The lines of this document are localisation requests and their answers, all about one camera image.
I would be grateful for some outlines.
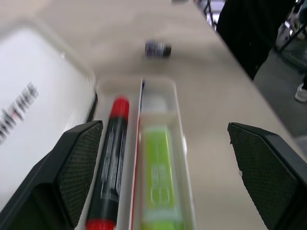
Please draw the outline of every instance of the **textured gripper pad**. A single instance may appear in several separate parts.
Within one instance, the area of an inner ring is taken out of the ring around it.
[[[98,124],[80,135],[57,177],[57,186],[73,226],[79,222],[91,186],[101,129]]]
[[[298,180],[262,137],[236,126],[228,131],[251,199],[267,228],[279,229],[278,223],[298,190]]]

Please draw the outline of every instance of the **table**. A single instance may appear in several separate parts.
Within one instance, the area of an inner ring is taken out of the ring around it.
[[[266,229],[238,174],[228,122],[277,133],[307,158],[193,2],[171,6],[169,0],[55,0],[44,1],[37,10],[41,1],[27,1],[33,8],[20,14],[12,8],[10,19],[36,15],[98,78],[174,79],[200,230]],[[172,44],[169,60],[142,58],[144,43],[152,38]]]

